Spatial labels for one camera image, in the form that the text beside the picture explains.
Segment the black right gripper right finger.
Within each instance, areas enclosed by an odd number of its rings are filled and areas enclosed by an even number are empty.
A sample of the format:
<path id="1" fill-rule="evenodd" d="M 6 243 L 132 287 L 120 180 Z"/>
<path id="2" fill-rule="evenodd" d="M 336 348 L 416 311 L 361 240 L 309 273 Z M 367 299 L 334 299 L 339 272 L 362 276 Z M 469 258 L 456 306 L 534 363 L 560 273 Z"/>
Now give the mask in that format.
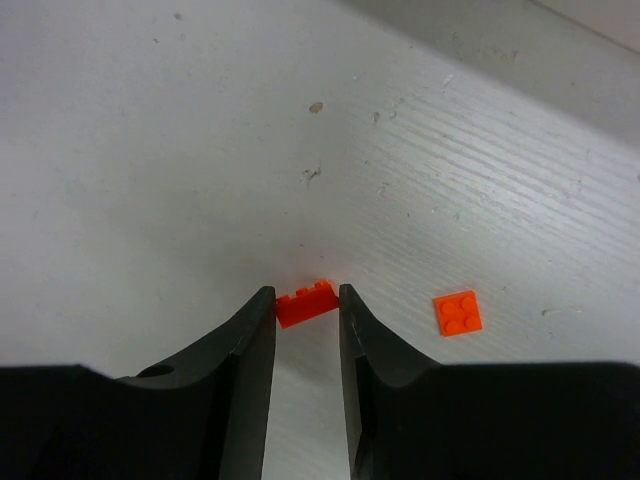
<path id="1" fill-rule="evenodd" d="M 639 369 L 619 362 L 444 365 L 339 289 L 354 479 L 635 479 Z"/>

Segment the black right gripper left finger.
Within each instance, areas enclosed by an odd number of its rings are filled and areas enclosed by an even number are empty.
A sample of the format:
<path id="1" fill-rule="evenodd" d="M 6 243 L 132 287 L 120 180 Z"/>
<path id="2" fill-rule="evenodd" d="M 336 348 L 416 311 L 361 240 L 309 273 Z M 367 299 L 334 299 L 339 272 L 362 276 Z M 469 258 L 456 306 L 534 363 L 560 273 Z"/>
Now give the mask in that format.
<path id="1" fill-rule="evenodd" d="M 134 376 L 1 371 L 5 479 L 257 479 L 275 359 L 275 291 Z"/>

